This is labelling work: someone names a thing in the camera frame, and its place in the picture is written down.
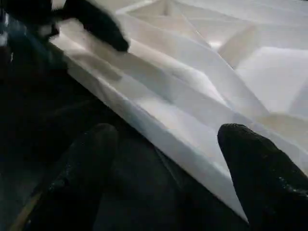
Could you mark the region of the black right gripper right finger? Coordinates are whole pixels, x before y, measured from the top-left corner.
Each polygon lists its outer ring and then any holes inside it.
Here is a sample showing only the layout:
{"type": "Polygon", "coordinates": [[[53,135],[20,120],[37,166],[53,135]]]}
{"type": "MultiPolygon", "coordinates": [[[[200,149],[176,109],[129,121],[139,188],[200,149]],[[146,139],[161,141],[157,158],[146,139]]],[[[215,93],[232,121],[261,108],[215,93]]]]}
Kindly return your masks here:
{"type": "Polygon", "coordinates": [[[253,231],[306,231],[308,178],[270,139],[223,124],[218,144],[253,231]]]}

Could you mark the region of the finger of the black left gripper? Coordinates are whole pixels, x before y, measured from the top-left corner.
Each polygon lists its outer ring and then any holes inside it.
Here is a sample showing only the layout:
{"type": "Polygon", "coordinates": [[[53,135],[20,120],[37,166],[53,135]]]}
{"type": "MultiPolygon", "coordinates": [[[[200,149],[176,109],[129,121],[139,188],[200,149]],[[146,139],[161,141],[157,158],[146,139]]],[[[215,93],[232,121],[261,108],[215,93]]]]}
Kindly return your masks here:
{"type": "Polygon", "coordinates": [[[64,6],[56,10],[56,17],[61,20],[76,19],[86,31],[101,42],[119,52],[129,50],[129,42],[124,37],[118,23],[105,10],[88,0],[67,0],[64,6]]]}

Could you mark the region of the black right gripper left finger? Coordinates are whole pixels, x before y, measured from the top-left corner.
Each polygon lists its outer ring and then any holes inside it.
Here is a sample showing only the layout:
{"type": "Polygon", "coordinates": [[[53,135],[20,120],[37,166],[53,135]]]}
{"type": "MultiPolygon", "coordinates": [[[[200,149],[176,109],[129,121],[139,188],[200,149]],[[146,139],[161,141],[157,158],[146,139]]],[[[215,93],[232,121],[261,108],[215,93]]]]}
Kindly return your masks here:
{"type": "Polygon", "coordinates": [[[90,231],[118,152],[118,132],[97,124],[78,137],[10,226],[11,231],[90,231]]]}

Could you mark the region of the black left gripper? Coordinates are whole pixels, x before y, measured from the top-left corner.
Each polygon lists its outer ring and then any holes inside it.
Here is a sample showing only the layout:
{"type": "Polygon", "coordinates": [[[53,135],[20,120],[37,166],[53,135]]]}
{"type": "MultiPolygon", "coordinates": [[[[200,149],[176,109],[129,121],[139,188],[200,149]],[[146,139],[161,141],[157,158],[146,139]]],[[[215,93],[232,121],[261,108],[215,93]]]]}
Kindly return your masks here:
{"type": "Polygon", "coordinates": [[[2,0],[0,44],[34,54],[42,63],[63,62],[63,52],[50,40],[59,36],[51,0],[2,0]]]}

